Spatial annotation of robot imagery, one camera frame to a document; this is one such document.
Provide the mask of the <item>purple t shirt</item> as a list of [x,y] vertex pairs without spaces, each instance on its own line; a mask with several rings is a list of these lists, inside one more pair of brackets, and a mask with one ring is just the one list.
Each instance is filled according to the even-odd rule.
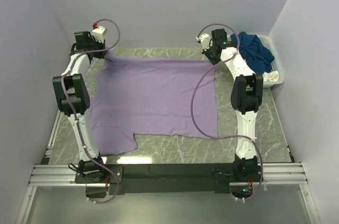
[[103,155],[135,150],[135,135],[217,135],[214,69],[208,61],[109,52],[95,80],[90,124]]

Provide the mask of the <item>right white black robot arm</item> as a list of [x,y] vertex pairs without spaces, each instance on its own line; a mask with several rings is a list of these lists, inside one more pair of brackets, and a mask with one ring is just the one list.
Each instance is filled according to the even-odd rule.
[[263,77],[254,73],[242,58],[239,39],[228,39],[224,29],[216,29],[211,34],[197,37],[202,45],[202,53],[216,65],[223,62],[230,71],[234,84],[231,91],[231,106],[237,117],[237,147],[233,164],[234,174],[251,175],[257,170],[257,151],[254,145],[255,124],[262,104]]

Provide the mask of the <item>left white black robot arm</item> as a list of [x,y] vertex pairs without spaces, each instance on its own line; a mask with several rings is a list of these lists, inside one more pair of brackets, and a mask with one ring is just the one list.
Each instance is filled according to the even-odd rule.
[[89,108],[90,96],[83,79],[94,57],[104,58],[106,28],[97,27],[91,32],[74,33],[76,42],[72,45],[70,62],[60,76],[52,79],[58,109],[72,125],[78,150],[78,166],[70,164],[78,176],[89,173],[105,173],[100,151],[92,139]]

